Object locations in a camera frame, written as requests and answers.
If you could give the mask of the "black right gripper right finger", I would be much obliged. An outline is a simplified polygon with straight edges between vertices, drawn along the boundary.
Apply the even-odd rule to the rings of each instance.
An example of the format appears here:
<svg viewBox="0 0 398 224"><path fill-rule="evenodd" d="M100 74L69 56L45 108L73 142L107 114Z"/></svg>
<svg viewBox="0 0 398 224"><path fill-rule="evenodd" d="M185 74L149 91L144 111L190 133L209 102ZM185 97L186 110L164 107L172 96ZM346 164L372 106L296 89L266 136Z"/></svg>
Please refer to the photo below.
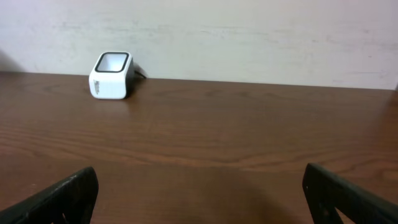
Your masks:
<svg viewBox="0 0 398 224"><path fill-rule="evenodd" d="M397 223L396 204L318 164L307 164L302 188L314 223L342 223L339 212L354 223Z"/></svg>

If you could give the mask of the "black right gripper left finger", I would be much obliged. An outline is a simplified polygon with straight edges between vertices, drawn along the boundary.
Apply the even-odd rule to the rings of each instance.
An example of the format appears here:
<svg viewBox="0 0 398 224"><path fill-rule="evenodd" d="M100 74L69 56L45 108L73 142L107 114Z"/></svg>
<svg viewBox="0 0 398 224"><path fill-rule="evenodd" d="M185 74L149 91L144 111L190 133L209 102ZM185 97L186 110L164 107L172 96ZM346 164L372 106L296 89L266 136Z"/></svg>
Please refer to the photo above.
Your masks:
<svg viewBox="0 0 398 224"><path fill-rule="evenodd" d="M86 167L1 211L1 223L89 223L99 184Z"/></svg>

